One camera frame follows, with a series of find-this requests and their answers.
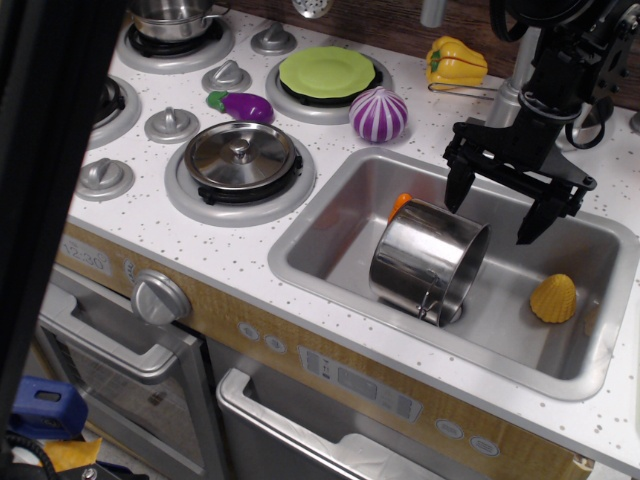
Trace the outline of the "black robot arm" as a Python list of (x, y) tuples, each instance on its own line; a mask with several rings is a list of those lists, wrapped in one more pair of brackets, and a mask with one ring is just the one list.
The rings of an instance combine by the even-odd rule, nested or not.
[(596, 181), (556, 146), (573, 137), (586, 104), (619, 90), (627, 57), (639, 33), (636, 1), (493, 1), (495, 35), (513, 42), (538, 30), (531, 76), (517, 94), (510, 125), (458, 122), (444, 157), (450, 168), (445, 205), (456, 212), (481, 175), (532, 199), (517, 233), (534, 242), (553, 222), (575, 215)]

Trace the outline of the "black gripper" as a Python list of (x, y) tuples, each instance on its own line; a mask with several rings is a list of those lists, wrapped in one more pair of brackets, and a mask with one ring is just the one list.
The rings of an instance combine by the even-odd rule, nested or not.
[(521, 109), (508, 127), (486, 126), (474, 118), (454, 124), (444, 153), (450, 169), (444, 202), (456, 213), (476, 175), (535, 199), (517, 233), (517, 244), (529, 245), (557, 219), (574, 216), (596, 180), (555, 147), (581, 107), (553, 108), (531, 92), (521, 93), (518, 102)]

